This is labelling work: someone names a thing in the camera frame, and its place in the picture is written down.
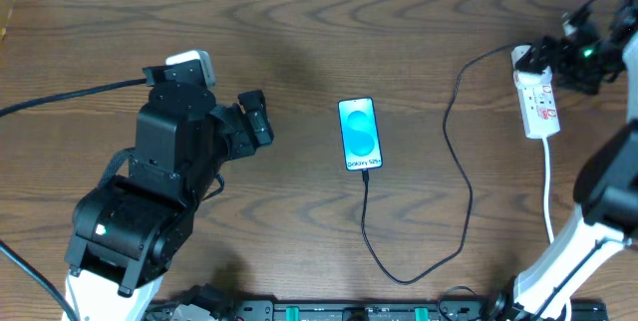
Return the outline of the blue Galaxy smartphone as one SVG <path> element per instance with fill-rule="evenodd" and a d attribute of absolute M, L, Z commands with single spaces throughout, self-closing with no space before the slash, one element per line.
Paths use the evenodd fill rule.
<path fill-rule="evenodd" d="M 342 100 L 338 115 L 346 170 L 383 166 L 374 101 L 370 97 Z"/>

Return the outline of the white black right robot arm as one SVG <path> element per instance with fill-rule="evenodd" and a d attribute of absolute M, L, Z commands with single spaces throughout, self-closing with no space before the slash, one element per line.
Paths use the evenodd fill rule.
<path fill-rule="evenodd" d="M 557 86 L 585 95 L 626 74 L 627 121 L 578 174 L 574 209 L 542 255 L 513 277 L 483 312 L 485 320 L 560 320 L 571 295 L 606 260 L 637 239 L 637 0 L 620 0 L 606 37 L 590 24 L 584 3 L 563 17 L 564 36 L 545 36 L 511 52 L 525 131 L 547 137 L 541 125 L 554 112 Z"/>

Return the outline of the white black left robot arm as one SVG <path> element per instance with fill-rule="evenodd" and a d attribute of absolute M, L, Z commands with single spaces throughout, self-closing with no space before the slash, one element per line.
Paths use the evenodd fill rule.
<path fill-rule="evenodd" d="M 196 61 L 143 69 L 133 147 L 77 204 L 65 256 L 66 320 L 140 320 L 226 161 L 274 139 L 262 91 L 219 104 Z"/>

